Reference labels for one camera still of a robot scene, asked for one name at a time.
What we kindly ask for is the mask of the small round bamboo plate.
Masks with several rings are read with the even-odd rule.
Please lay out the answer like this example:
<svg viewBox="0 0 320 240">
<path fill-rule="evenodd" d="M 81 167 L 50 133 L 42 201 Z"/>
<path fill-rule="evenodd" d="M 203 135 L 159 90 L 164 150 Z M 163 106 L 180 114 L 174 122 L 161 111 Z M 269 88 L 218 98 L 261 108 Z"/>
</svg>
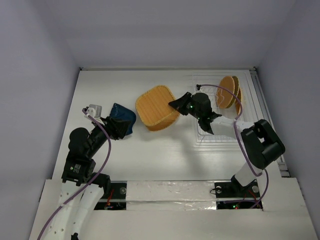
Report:
<svg viewBox="0 0 320 240">
<path fill-rule="evenodd" d="M 239 115 L 241 113 L 242 100 L 243 100 L 243 94 L 242 94 L 241 88 L 239 88 L 237 98 L 238 100 L 235 101 L 235 109 L 236 109 L 236 114 Z"/>
</svg>

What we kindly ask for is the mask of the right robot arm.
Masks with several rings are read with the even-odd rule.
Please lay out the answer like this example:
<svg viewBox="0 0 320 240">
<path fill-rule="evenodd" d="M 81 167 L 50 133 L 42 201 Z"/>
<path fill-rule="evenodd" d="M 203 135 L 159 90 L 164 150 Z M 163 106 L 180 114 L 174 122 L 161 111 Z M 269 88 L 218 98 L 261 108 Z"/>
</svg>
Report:
<svg viewBox="0 0 320 240">
<path fill-rule="evenodd" d="M 237 140 L 246 163 L 232 176 L 230 187 L 221 189 L 222 193 L 230 191 L 235 196 L 242 196 L 256 177 L 286 151 L 267 120 L 245 122 L 227 118 L 212 110 L 211 101 L 203 92 L 187 92 L 168 105 L 181 115 L 196 118 L 198 125 L 206 133 Z"/>
</svg>

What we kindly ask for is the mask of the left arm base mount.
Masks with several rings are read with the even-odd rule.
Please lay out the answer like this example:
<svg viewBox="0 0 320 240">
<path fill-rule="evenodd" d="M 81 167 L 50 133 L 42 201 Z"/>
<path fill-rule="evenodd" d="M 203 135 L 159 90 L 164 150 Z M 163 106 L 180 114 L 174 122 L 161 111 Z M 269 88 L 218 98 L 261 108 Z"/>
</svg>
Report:
<svg viewBox="0 0 320 240">
<path fill-rule="evenodd" d="M 126 210 L 127 182 L 112 181 L 109 193 L 106 193 L 96 204 L 94 210 L 118 211 Z"/>
</svg>

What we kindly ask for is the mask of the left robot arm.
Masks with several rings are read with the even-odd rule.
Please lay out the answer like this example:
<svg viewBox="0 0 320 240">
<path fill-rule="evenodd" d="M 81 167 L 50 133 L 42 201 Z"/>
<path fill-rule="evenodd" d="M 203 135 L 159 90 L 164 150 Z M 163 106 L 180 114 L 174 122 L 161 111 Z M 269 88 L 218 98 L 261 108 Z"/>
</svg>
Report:
<svg viewBox="0 0 320 240">
<path fill-rule="evenodd" d="M 39 240 L 78 240 L 98 201 L 110 194 L 110 176 L 101 167 L 94 171 L 93 157 L 104 143 L 123 139 L 132 122 L 119 118 L 85 116 L 94 124 L 92 131 L 79 127 L 69 135 L 69 152 L 62 172 L 56 210 L 42 227 Z"/>
</svg>

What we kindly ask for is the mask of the square woven bamboo tray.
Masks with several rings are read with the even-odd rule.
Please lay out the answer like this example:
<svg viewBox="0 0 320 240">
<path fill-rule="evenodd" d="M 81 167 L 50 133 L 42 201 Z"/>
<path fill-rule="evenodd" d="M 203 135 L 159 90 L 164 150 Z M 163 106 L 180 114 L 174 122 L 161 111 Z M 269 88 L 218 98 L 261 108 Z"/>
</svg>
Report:
<svg viewBox="0 0 320 240">
<path fill-rule="evenodd" d="M 177 121 L 180 113 L 169 106 L 175 99 L 165 85 L 157 85 L 137 98 L 135 109 L 150 132 L 164 130 Z"/>
</svg>

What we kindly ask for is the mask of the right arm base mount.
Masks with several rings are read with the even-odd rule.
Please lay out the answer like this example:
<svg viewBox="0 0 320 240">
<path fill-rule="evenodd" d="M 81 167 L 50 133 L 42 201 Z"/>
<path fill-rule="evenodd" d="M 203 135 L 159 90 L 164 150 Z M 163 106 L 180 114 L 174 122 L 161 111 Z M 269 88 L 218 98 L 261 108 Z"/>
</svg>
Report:
<svg viewBox="0 0 320 240">
<path fill-rule="evenodd" d="M 244 188 L 238 188 L 231 181 L 218 181 L 210 193 L 216 198 L 218 210 L 263 209 L 256 180 Z"/>
</svg>

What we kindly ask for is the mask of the round green-rimmed bamboo plate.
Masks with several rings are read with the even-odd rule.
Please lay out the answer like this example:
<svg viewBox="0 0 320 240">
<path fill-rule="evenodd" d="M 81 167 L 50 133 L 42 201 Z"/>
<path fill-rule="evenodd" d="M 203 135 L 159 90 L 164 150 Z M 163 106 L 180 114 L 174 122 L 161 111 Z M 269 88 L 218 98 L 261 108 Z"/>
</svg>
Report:
<svg viewBox="0 0 320 240">
<path fill-rule="evenodd" d="M 237 76 L 232 76 L 233 81 L 234 81 L 234 91 L 233 94 L 234 96 L 232 97 L 231 104 L 233 105 L 237 101 L 237 97 L 240 91 L 240 84 L 239 84 L 239 78 Z"/>
</svg>

